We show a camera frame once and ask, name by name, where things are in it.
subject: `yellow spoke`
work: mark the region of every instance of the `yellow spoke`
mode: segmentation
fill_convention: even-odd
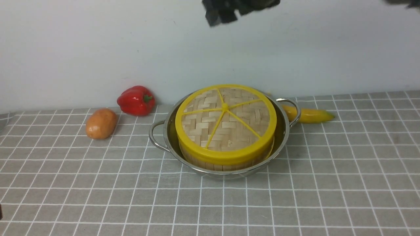
[[[212,138],[213,138],[214,134],[216,133],[217,127],[219,126],[220,122],[222,121],[223,115],[224,115],[225,113],[226,113],[225,111],[223,111],[223,112],[222,112],[222,114],[219,116],[219,119],[217,120],[216,125],[214,126],[213,130],[211,131],[210,138],[207,140],[207,143],[206,143],[206,149],[208,149],[208,148],[209,148],[210,142],[211,142],[211,140],[212,140]]]
[[[183,115],[195,114],[195,113],[206,112],[206,111],[218,111],[218,110],[221,111],[222,108],[211,108],[211,109],[204,109],[204,110],[187,111],[187,112],[184,112]]]
[[[245,105],[245,104],[250,104],[250,103],[259,102],[259,101],[262,101],[262,99],[256,99],[256,100],[251,100],[251,101],[247,101],[247,102],[241,102],[241,103],[235,104],[233,106],[230,106],[229,108],[235,108],[235,107],[239,107],[239,106],[242,106],[242,105]]]
[[[259,134],[257,134],[257,132],[255,132],[249,125],[247,125],[247,123],[245,123],[241,118],[239,118],[237,115],[235,115],[233,112],[229,111],[229,114],[231,116],[233,116],[235,119],[237,119],[239,122],[241,122],[245,127],[247,127],[253,134],[255,134],[255,136],[257,136],[258,138],[261,138],[261,136]]]
[[[217,93],[219,94],[220,101],[222,102],[222,104],[223,104],[223,103],[225,103],[225,101],[223,101],[223,96],[222,96],[222,93],[220,92],[220,90],[219,90],[219,89],[217,89]]]

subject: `pepper stem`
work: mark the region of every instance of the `pepper stem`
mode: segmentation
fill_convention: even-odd
[[[153,99],[153,96],[149,96],[149,95],[145,95],[144,97],[143,97],[143,100],[144,100],[144,102],[149,102],[150,100],[152,100]]]

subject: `bamboo steamer lid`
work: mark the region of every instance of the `bamboo steamer lid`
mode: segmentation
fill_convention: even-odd
[[[175,127],[184,158],[210,170],[238,170],[273,148],[276,110],[261,92],[237,84],[196,91],[180,105]]]

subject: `woven bamboo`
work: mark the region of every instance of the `woven bamboo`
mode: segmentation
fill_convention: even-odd
[[[217,152],[246,148],[263,136],[270,123],[267,105],[242,88],[217,88],[197,95],[183,110],[185,134],[203,149]],[[270,155],[267,149],[253,160],[238,165],[214,165],[196,159],[181,147],[190,163],[209,170],[238,170],[250,167]]]

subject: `pot handle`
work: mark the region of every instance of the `pot handle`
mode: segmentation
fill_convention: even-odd
[[[167,151],[167,152],[171,152],[169,150],[169,148],[165,145],[162,145],[160,143],[158,143],[155,139],[155,137],[153,136],[153,130],[160,125],[163,125],[165,123],[165,121],[158,121],[152,124],[152,126],[149,128],[149,139],[150,141],[153,143],[153,145],[157,148],[159,148],[162,151]]]
[[[300,119],[300,116],[302,115],[302,110],[300,110],[300,107],[297,104],[297,102],[295,102],[293,100],[290,100],[290,99],[287,99],[287,98],[278,98],[278,99],[276,99],[276,101],[277,102],[289,102],[289,103],[293,104],[293,106],[296,108],[296,111],[297,111],[296,117],[289,124],[290,127],[294,126],[298,122],[298,120]]]

